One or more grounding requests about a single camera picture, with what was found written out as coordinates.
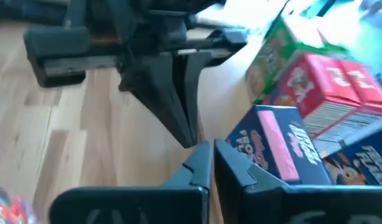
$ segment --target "wooden floor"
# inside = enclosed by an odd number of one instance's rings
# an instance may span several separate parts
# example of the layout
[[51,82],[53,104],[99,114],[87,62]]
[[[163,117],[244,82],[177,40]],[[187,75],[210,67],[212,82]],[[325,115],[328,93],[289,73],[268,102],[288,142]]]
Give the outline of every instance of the wooden floor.
[[[181,166],[183,149],[114,70],[82,85],[41,89],[26,59],[26,26],[0,24],[0,186],[32,202],[47,223],[52,200],[79,186],[159,185]],[[258,41],[200,77],[200,131],[225,138],[249,108],[242,76]],[[221,223],[212,194],[211,223]]]

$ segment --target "pink label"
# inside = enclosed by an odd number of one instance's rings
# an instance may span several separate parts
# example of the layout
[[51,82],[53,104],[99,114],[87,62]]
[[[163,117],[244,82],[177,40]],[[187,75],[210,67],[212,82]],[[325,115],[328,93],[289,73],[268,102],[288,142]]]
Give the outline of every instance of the pink label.
[[273,158],[282,180],[299,180],[295,164],[289,152],[284,136],[272,111],[258,111],[263,131],[266,134]]

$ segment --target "cereal box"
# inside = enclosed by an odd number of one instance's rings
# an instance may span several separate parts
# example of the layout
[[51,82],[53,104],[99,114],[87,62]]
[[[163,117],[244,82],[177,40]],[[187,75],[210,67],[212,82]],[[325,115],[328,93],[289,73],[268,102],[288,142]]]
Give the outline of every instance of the cereal box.
[[336,124],[361,107],[338,60],[317,54],[303,54],[265,102],[297,106],[308,133],[326,144],[338,144],[355,131],[355,124],[339,128]]
[[382,129],[324,159],[340,185],[382,185]]
[[300,53],[327,51],[314,23],[299,16],[280,18],[246,71],[252,102],[262,102]]
[[288,184],[331,184],[295,107],[255,105],[226,141]]
[[338,62],[346,79],[355,90],[361,106],[351,116],[333,126],[325,134],[327,138],[343,133],[342,137],[345,139],[382,118],[382,89],[364,66],[346,60],[339,60]]

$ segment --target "blue cereal box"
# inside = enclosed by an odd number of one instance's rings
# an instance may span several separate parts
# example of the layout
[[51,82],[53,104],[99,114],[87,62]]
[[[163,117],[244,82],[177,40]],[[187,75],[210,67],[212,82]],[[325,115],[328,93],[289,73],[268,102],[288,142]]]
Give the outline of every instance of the blue cereal box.
[[324,159],[334,184],[382,185],[382,129]]
[[254,105],[226,141],[288,184],[332,184],[295,107]]

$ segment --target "green cereal box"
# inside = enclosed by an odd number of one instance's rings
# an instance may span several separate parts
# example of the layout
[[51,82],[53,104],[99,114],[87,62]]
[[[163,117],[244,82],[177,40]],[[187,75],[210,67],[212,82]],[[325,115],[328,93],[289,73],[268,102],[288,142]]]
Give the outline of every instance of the green cereal box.
[[251,101],[261,104],[302,53],[326,55],[330,50],[316,23],[300,16],[278,19],[246,71]]

